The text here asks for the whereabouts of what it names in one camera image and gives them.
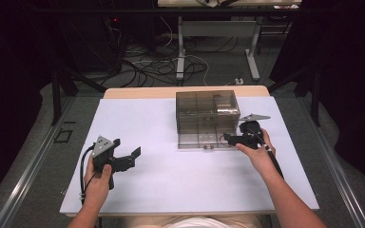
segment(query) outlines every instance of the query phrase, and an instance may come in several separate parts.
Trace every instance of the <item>hand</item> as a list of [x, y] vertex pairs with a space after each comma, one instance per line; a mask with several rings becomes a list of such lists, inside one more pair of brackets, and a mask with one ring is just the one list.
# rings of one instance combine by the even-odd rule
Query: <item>hand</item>
[[[271, 148], [272, 152], [275, 155], [276, 149], [269, 139], [268, 132], [265, 129], [262, 129], [262, 133], [263, 140], [269, 146], [269, 148]], [[254, 167], [257, 169], [262, 177], [266, 174], [277, 172], [277, 169], [269, 158], [268, 152], [266, 151], [264, 145], [258, 149], [252, 149], [243, 144], [237, 143], [236, 147], [238, 148], [238, 150], [240, 150], [250, 158], [251, 163], [253, 163]]]
[[94, 171], [93, 158], [88, 158], [87, 170], [85, 174], [86, 198], [85, 205], [89, 207], [102, 208], [108, 196], [109, 186], [108, 181], [111, 177], [111, 166], [106, 164], [103, 168], [103, 173]]

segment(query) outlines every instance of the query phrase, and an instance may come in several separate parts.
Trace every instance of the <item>power strip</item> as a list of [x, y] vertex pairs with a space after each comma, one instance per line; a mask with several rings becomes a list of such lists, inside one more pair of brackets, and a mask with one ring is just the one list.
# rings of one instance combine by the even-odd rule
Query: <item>power strip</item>
[[244, 80], [242, 78], [235, 79], [236, 86], [244, 85]]

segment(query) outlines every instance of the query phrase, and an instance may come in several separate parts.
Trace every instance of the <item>forearm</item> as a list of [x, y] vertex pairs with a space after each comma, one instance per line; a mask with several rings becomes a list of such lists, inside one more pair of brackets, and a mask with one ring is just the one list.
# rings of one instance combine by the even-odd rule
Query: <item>forearm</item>
[[325, 227], [278, 172], [262, 176], [274, 203], [281, 227]]
[[94, 227], [99, 211], [100, 208], [89, 207], [85, 204], [68, 227]]

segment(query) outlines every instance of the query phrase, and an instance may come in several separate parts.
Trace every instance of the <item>fingers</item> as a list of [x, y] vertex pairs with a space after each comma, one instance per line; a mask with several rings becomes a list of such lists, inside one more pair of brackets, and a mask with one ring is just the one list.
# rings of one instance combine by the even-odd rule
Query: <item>fingers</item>
[[269, 145], [271, 146], [271, 139], [269, 138], [269, 134], [265, 129], [261, 129], [262, 130], [262, 134], [263, 134], [263, 140]]
[[276, 149], [275, 149], [275, 147], [272, 145], [272, 143], [271, 143], [271, 139], [269, 138], [269, 134], [268, 134], [268, 132], [265, 130], [265, 129], [261, 129], [262, 130], [262, 134], [263, 134], [263, 140], [265, 141], [265, 143], [271, 148], [271, 150], [272, 150], [272, 152], [274, 153], [274, 155], [275, 155], [275, 153], [276, 153]]
[[236, 147], [238, 150], [240, 150], [242, 153], [246, 154], [247, 156], [251, 157], [251, 154], [254, 153], [255, 150], [251, 149], [250, 147], [247, 147], [243, 144], [237, 143]]
[[93, 157], [91, 157], [91, 156], [88, 157], [86, 173], [88, 173], [88, 174], [94, 173]]
[[111, 165], [106, 164], [103, 168], [102, 176], [100, 177], [101, 181], [108, 182], [109, 178], [111, 177]]

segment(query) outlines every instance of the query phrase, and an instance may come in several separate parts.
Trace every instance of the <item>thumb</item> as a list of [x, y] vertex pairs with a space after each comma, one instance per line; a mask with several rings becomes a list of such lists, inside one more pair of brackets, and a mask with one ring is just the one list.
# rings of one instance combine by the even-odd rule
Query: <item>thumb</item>
[[111, 165], [106, 164], [105, 167], [103, 168], [101, 180], [108, 181], [110, 176], [111, 176]]
[[251, 153], [253, 152], [253, 149], [251, 149], [243, 144], [240, 144], [240, 143], [237, 143], [236, 147], [238, 148], [238, 150], [240, 150], [242, 153], [246, 154], [247, 156], [251, 156]]

